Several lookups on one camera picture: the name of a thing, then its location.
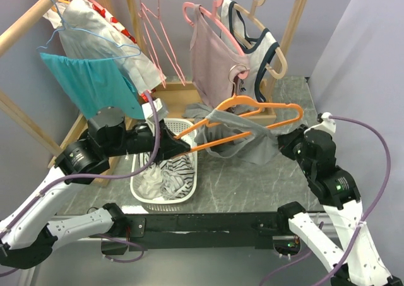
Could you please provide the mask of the black white striped tank top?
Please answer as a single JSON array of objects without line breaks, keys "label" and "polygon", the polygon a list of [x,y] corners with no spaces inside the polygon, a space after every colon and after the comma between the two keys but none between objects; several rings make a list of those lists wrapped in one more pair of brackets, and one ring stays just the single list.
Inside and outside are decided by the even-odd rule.
[{"label": "black white striped tank top", "polygon": [[187,155],[167,160],[167,168],[163,171],[165,200],[178,200],[186,197],[193,187],[194,167]]}]

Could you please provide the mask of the grey tank top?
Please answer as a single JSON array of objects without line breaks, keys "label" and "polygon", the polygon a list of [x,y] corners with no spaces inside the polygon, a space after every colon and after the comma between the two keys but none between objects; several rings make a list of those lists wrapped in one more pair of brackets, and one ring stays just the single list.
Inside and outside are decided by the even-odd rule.
[{"label": "grey tank top", "polygon": [[216,158],[237,157],[245,162],[265,165],[278,154],[277,137],[262,125],[227,111],[212,109],[205,104],[193,103],[186,107],[183,115],[200,122],[208,118],[217,126],[198,128],[194,141],[197,145],[211,143],[222,138],[251,132],[250,135],[216,146],[208,147],[207,153]]}]

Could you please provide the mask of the orange plastic hanger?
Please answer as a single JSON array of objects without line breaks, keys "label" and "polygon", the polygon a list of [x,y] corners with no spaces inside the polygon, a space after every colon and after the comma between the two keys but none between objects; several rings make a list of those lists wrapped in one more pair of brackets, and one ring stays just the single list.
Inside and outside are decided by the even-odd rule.
[{"label": "orange plastic hanger", "polygon": [[[246,112],[246,113],[240,115],[240,117],[244,117],[244,118],[256,115],[256,114],[261,112],[261,109],[265,109],[265,108],[294,109],[294,110],[297,111],[297,116],[295,118],[285,120],[285,121],[282,121],[282,122],[277,122],[277,123],[274,123],[274,124],[270,124],[270,125],[266,126],[267,129],[273,129],[273,128],[277,128],[277,127],[280,127],[280,126],[292,124],[294,122],[297,122],[297,121],[301,120],[303,118],[303,115],[304,115],[303,108],[298,104],[258,102],[258,101],[255,101],[254,99],[252,99],[251,97],[248,97],[246,95],[237,95],[235,92],[233,93],[233,95],[230,98],[224,100],[218,106],[216,106],[215,109],[225,112],[228,108],[234,107],[236,105],[248,105],[248,106],[256,108],[255,111]],[[178,135],[175,135],[174,138],[176,140],[179,140],[183,136],[189,134],[191,131],[194,131],[194,130],[202,127],[202,126],[213,127],[213,126],[217,126],[217,125],[219,125],[218,122],[214,122],[214,123],[210,124],[209,119],[206,117],[203,120],[201,120],[200,122],[197,122],[196,124],[193,124],[190,128],[185,129],[183,132],[179,133]],[[217,145],[221,145],[221,144],[224,144],[224,143],[228,143],[230,141],[245,138],[246,136],[249,136],[249,135],[252,135],[252,132],[248,131],[248,132],[244,132],[244,133],[241,133],[241,134],[237,134],[237,135],[229,136],[229,137],[222,138],[222,139],[219,139],[219,140],[204,143],[202,145],[192,147],[189,150],[189,153],[200,151],[200,150],[205,150],[205,149],[213,147],[213,146],[217,146]]]}]

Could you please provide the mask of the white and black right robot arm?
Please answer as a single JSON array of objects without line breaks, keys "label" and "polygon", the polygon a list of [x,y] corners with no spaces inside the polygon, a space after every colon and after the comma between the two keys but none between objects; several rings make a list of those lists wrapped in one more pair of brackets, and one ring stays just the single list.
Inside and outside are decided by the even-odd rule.
[{"label": "white and black right robot arm", "polygon": [[328,272],[332,285],[403,285],[385,267],[365,222],[362,200],[352,175],[336,164],[332,132],[320,125],[300,126],[278,137],[281,154],[295,160],[309,189],[333,224],[337,246],[298,202],[277,210],[276,226],[298,236]]}]

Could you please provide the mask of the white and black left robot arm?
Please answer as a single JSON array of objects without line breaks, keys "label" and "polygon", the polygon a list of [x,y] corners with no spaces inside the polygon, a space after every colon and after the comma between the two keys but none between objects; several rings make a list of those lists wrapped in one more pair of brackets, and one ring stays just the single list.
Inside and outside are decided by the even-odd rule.
[{"label": "white and black left robot arm", "polygon": [[105,234],[124,235],[127,216],[115,203],[76,218],[53,222],[52,217],[68,199],[96,178],[106,178],[109,159],[149,153],[152,162],[168,160],[190,151],[188,143],[176,139],[163,121],[155,131],[145,122],[126,128],[124,113],[105,107],[88,121],[78,141],[69,144],[38,188],[1,221],[1,265],[29,269],[52,252],[78,239]]}]

